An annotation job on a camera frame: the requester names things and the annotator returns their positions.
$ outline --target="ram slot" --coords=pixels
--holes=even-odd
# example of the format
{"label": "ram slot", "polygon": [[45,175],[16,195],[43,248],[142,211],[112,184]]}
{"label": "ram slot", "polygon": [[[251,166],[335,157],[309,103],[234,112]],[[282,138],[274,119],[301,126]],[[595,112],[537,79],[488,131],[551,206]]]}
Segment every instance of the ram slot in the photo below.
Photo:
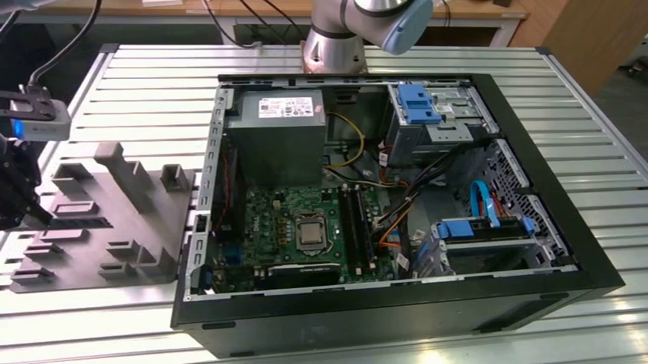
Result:
{"label": "ram slot", "polygon": [[341,225],[345,236],[349,272],[361,275],[374,266],[370,230],[359,189],[341,187],[337,192],[341,205]]}

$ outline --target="gray 3d-printed tray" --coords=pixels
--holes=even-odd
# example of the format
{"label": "gray 3d-printed tray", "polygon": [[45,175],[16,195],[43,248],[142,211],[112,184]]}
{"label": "gray 3d-printed tray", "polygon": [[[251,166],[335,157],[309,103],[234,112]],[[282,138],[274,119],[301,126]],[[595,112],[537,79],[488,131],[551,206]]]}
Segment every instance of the gray 3d-printed tray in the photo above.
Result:
{"label": "gray 3d-printed tray", "polygon": [[[95,161],[108,173],[63,164],[51,213],[68,230],[44,231],[27,247],[16,293],[163,284],[175,279],[195,173],[179,165],[147,172],[103,143]],[[96,221],[104,221],[98,227]]]}

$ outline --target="white slatted table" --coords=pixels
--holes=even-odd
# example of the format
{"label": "white slatted table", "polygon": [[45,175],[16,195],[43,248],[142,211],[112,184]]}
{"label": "white slatted table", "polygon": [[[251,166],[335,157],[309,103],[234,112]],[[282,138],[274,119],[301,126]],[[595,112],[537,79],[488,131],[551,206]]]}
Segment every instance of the white slatted table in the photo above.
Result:
{"label": "white slatted table", "polygon": [[[647,167],[553,57],[535,49],[414,49],[393,57],[367,48],[372,72],[489,73],[581,211],[627,286],[561,309],[521,330],[274,358],[278,362],[644,362],[648,360]],[[301,72],[299,49],[227,45],[124,45],[102,53],[71,105],[70,141],[40,158],[48,175],[62,159],[84,162],[102,141],[122,141],[150,170],[203,166],[219,74]],[[16,295],[8,291],[29,234],[4,236],[0,252],[0,362],[211,361],[170,329],[175,284]]]}

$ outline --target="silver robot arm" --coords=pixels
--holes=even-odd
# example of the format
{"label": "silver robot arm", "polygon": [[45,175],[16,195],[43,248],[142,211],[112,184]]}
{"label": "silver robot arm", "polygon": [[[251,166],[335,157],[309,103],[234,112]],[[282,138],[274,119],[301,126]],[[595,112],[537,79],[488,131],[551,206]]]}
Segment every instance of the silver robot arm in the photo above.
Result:
{"label": "silver robot arm", "polygon": [[0,0],[0,15],[19,10],[36,10],[56,0]]}
{"label": "silver robot arm", "polygon": [[432,13],[433,0],[313,0],[306,72],[366,71],[362,39],[393,55],[405,53],[424,34]]}

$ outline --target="motherboard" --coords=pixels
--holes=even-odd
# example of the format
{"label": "motherboard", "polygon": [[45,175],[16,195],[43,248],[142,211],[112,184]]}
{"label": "motherboard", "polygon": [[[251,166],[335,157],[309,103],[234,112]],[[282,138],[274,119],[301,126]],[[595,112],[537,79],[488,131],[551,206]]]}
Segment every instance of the motherboard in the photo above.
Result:
{"label": "motherboard", "polygon": [[[362,201],[362,217],[372,221],[381,214],[377,191],[373,187],[363,187],[357,192]],[[339,188],[247,191],[245,241],[221,248],[223,264],[215,270],[215,290],[241,292],[283,288],[270,286],[266,279],[279,273],[301,275],[297,271],[302,272],[306,268],[323,273],[329,269],[335,270],[335,284],[394,279],[388,251],[372,252],[367,269],[349,264],[354,262],[353,258],[349,260],[349,254],[355,252],[346,246],[349,228],[345,226],[347,217],[343,209],[349,207],[341,204],[342,194]]]}

